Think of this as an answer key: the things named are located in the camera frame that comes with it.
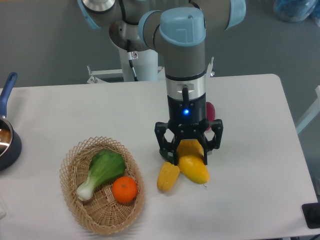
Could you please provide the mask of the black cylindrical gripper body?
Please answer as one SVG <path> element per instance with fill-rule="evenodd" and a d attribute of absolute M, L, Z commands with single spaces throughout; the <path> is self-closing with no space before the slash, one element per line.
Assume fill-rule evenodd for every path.
<path fill-rule="evenodd" d="M 197 135 L 204 134 L 208 127 L 205 94 L 189 100 L 188 104 L 169 96 L 167 100 L 169 110 L 168 128 L 176 137 L 196 139 Z"/>

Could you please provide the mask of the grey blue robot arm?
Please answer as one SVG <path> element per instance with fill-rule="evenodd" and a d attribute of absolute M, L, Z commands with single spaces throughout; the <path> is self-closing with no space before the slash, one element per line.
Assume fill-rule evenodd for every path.
<path fill-rule="evenodd" d="M 203 151 L 218 149 L 223 122 L 207 119 L 205 65 L 207 31 L 225 31 L 246 15 L 243 0 L 190 0 L 165 11 L 150 10 L 147 0 L 80 0 L 92 28 L 108 25 L 114 44 L 127 53 L 153 50 L 164 60 L 169 121 L 154 132 L 160 154 L 177 165 L 178 146 L 197 140 Z"/>

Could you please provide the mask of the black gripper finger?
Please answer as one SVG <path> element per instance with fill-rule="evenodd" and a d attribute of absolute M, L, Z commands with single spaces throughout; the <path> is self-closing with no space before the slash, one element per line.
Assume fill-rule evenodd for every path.
<path fill-rule="evenodd" d="M 168 142 L 165 133 L 167 130 L 170 130 L 173 133 L 173 138 L 171 142 Z M 169 122 L 156 122 L 154 127 L 154 132 L 156 139 L 158 141 L 159 150 L 167 150 L 168 153 L 171 153 L 174 158 L 174 165 L 178 165 L 178 154 L 177 149 L 182 140 L 182 137 L 178 133 L 179 128 L 177 125 L 174 125 L 171 121 Z"/>
<path fill-rule="evenodd" d="M 205 136 L 205 131 L 210 128 L 214 133 L 211 140 L 208 140 Z M 208 164 L 208 153 L 212 150 L 217 150 L 221 146 L 222 135 L 223 135 L 223 121 L 216 119 L 209 121 L 207 118 L 201 120 L 198 123 L 198 127 L 194 130 L 195 138 L 200 143 L 203 149 L 203 163 Z"/>

